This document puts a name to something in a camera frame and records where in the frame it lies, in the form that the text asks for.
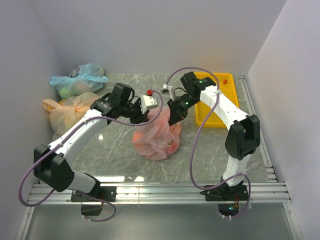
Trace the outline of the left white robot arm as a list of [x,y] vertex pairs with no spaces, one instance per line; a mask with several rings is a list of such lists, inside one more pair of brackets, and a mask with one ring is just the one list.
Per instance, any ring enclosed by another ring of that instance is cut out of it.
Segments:
[[89,201],[101,195],[99,181],[87,173],[74,171],[71,162],[90,138],[98,131],[116,121],[128,118],[132,125],[147,122],[151,107],[157,101],[151,95],[142,95],[133,101],[132,87],[117,83],[112,92],[95,100],[84,116],[62,137],[48,146],[39,144],[34,150],[35,177],[57,192],[80,191]]

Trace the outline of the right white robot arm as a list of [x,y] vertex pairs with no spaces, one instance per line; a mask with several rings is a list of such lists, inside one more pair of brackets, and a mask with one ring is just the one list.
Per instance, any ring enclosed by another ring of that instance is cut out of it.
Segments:
[[195,104],[202,102],[210,108],[210,114],[215,113],[227,128],[225,149],[228,161],[222,181],[214,186],[204,187],[203,190],[219,188],[220,194],[226,200],[233,199],[237,193],[237,186],[246,177],[246,166],[251,155],[261,144],[260,119],[249,115],[231,102],[220,90],[218,78],[212,73],[208,77],[199,79],[190,67],[190,72],[184,74],[180,82],[184,87],[184,94],[180,97],[169,82],[163,84],[162,91],[170,94],[167,105],[170,109],[168,123],[174,125],[184,120],[188,110]]

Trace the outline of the pink plastic bag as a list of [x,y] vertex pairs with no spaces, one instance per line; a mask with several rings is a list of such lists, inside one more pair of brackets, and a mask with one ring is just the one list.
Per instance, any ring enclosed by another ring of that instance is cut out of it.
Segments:
[[174,154],[181,142],[181,124],[169,125],[169,107],[163,107],[160,115],[150,124],[137,126],[132,144],[137,153],[146,159],[165,160]]

